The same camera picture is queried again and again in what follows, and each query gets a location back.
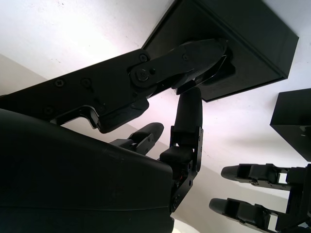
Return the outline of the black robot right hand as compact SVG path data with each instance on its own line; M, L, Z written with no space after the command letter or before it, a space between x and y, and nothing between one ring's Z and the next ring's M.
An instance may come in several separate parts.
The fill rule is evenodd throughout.
M3 233L170 233L171 216L201 168L198 85L224 66L227 41L188 42L156 59L138 49L0 98ZM152 123L106 143L64 128L79 117L109 133L141 116L148 99L179 95L170 147Z

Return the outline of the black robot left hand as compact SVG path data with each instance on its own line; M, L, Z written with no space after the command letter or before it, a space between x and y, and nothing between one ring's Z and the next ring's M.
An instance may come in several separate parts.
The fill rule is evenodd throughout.
M311 166L277 167L273 164L240 164L224 167L221 176L240 183L289 192L286 212L242 200L213 198L209 208L243 226L269 233L271 216L276 216L276 233L311 231Z

